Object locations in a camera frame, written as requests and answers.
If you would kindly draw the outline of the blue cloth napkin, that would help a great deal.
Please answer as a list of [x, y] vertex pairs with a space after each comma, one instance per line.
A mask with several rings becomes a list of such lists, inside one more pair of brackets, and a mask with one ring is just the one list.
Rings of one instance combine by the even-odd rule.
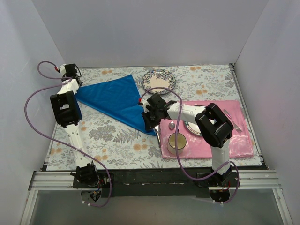
[[80, 87], [75, 96], [77, 101], [117, 121], [147, 135], [156, 135], [153, 130], [145, 129], [143, 107], [138, 105], [140, 94], [132, 75]]

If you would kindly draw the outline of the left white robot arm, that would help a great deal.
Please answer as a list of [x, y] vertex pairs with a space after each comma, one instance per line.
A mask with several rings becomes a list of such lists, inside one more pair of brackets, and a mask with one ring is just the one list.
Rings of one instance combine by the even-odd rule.
[[86, 156], [81, 134], [82, 114], [75, 95], [82, 85], [81, 72], [76, 64], [63, 64], [56, 68], [62, 75], [62, 87], [57, 94], [50, 96], [54, 116], [58, 125], [66, 132], [73, 149], [76, 167], [85, 167], [92, 163]]

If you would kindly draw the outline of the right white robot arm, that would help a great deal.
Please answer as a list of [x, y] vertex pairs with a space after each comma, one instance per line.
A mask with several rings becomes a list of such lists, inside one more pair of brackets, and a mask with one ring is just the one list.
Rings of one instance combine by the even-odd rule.
[[[232, 137], [233, 124], [216, 104], [199, 107], [184, 105], [182, 100], [165, 102], [160, 95], [154, 94], [147, 100], [139, 99], [138, 105], [143, 107], [142, 117], [145, 129], [150, 131], [158, 126], [161, 120], [176, 120], [175, 154], [183, 173], [191, 180], [202, 181], [212, 177], [213, 183], [223, 186], [229, 181], [231, 162], [229, 159], [229, 139]], [[202, 137], [210, 145], [212, 153], [211, 173], [201, 177], [191, 177], [183, 168], [178, 148], [179, 122], [183, 120], [196, 124]]]

